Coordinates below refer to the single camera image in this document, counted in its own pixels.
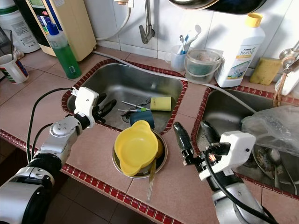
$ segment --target plastic bag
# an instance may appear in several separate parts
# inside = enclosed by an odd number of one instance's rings
[[[259,111],[241,122],[242,131],[254,135],[257,145],[299,156],[299,107]]]

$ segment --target yellow bottle cap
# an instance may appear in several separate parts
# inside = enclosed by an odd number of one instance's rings
[[[259,27],[262,17],[263,16],[259,13],[249,13],[245,20],[245,25],[249,27]]]

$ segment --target double sink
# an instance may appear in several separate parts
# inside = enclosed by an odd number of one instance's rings
[[[121,130],[130,127],[128,119],[121,117],[121,112],[118,111],[118,109],[128,109],[130,106],[121,101],[138,104],[148,97],[171,96],[171,109],[173,110],[183,89],[183,84],[180,80],[152,75],[119,63],[101,66],[82,86],[98,93],[107,94],[100,107],[112,99],[117,100],[116,106],[104,119],[107,125]],[[256,111],[272,108],[272,99],[270,98],[229,89],[227,91]],[[75,97],[70,96],[67,102],[67,106],[72,112],[75,109],[74,101]],[[171,115],[172,112],[153,111],[155,130],[157,132],[160,133],[166,128]],[[231,97],[219,91],[212,91],[209,94],[202,119],[211,123],[221,135],[227,131],[240,130],[241,120],[250,115],[252,115],[252,112]],[[208,145],[201,129],[198,131],[197,144],[199,149],[203,149]],[[286,168],[294,181],[299,183],[299,158],[286,153],[281,153],[281,158],[285,160]],[[249,160],[251,161],[248,161],[248,164],[236,168],[235,172],[274,187],[274,180],[261,171],[253,158]],[[288,182],[282,183],[281,189],[293,193],[293,187]]]

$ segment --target yellow plastic bowl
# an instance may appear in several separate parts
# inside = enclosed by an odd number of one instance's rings
[[[154,160],[158,140],[148,122],[140,120],[117,136],[114,149],[123,173],[134,176]]]

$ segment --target blue cup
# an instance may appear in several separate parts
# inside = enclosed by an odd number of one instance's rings
[[[151,111],[132,113],[129,117],[129,120],[130,120],[131,126],[139,120],[145,120],[148,122],[151,129],[155,129],[154,117],[153,117],[153,113]]]

